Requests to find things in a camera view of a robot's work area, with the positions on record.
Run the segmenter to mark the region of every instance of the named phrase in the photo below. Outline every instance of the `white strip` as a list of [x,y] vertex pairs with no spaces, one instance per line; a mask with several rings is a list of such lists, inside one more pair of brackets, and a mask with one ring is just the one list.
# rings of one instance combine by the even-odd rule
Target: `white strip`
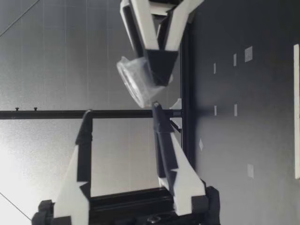
[[238,116],[238,104],[234,104],[234,116]]
[[150,12],[154,15],[167,15],[167,11],[175,5],[150,1]]
[[131,0],[135,17],[139,25],[139,30],[146,49],[159,50],[158,41],[152,15],[150,13],[150,4],[148,0]]
[[252,164],[247,165],[248,177],[254,179],[254,166]]
[[204,184],[188,162],[174,133],[171,139],[177,160],[177,175],[174,183],[174,203],[178,216],[192,213],[192,196],[205,195]]
[[236,53],[233,55],[233,66],[236,67]]
[[300,179],[300,69],[299,45],[294,45],[294,139],[295,139],[295,178]]
[[165,50],[178,51],[188,16],[201,3],[203,0],[184,0],[174,9]]
[[253,47],[250,46],[249,48],[245,49],[245,62],[249,62],[253,59]]
[[72,225],[88,225],[90,203],[80,189],[86,182],[77,182],[78,145],[75,146],[63,186],[54,205],[54,218],[71,217]]

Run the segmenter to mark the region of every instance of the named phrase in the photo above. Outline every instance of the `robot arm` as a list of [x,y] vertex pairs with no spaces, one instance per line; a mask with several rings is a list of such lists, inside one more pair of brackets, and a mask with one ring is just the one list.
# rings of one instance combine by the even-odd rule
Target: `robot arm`
[[[174,4],[158,0],[122,0],[120,4],[120,13],[137,59],[121,60],[117,67],[132,97],[142,108],[151,106],[151,99],[172,81],[189,14],[203,0],[172,2]],[[152,14],[164,17],[157,32]]]
[[153,224],[161,213],[170,216],[160,217],[157,225],[190,224],[195,218],[197,224],[219,225],[218,191],[199,179],[159,103],[153,104],[152,113],[157,175],[164,188],[91,197],[92,111],[87,111],[57,202],[42,201],[32,225],[95,225],[131,218],[136,218],[131,224],[144,225],[149,218]]

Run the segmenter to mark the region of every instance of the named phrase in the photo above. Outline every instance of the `black metal bar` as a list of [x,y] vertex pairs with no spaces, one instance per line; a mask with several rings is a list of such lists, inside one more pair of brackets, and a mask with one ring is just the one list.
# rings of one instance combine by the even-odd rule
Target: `black metal bar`
[[190,24],[187,24],[181,46],[181,98],[182,98],[182,149],[191,166],[195,168],[195,126],[196,126],[196,100],[195,76],[190,70]]
[[165,188],[94,197],[90,224],[173,211],[173,197]]
[[[181,117],[181,110],[164,110],[167,117]],[[81,119],[84,110],[75,111],[0,111],[0,120]],[[94,110],[95,119],[152,118],[152,110]]]

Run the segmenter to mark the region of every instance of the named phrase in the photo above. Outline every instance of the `cable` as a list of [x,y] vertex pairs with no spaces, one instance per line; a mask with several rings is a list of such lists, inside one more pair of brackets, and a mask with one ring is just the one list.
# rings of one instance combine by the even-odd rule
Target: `cable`
[[3,198],[5,198],[10,204],[12,204],[20,213],[22,213],[28,220],[31,221],[31,219],[25,214],[23,213],[15,204],[13,204],[8,198],[6,198],[1,192],[0,195],[3,196]]
[[25,12],[23,12],[15,21],[13,21],[7,28],[5,28],[1,32],[0,37],[2,37],[16,22],[18,22],[26,13],[28,13],[28,11],[31,10],[31,8],[34,7],[39,1],[41,0],[36,0],[28,9],[26,9]]
[[[25,10],[15,21],[13,21],[8,27],[6,27],[1,33],[0,37],[2,37],[15,23],[17,23],[26,13],[28,13],[29,10],[31,10],[39,1],[41,0],[36,0],[28,9]],[[1,192],[0,195],[5,198],[11,205],[13,205],[20,213],[22,213],[29,221],[31,219],[23,213],[15,204],[13,204],[8,198],[6,198]]]

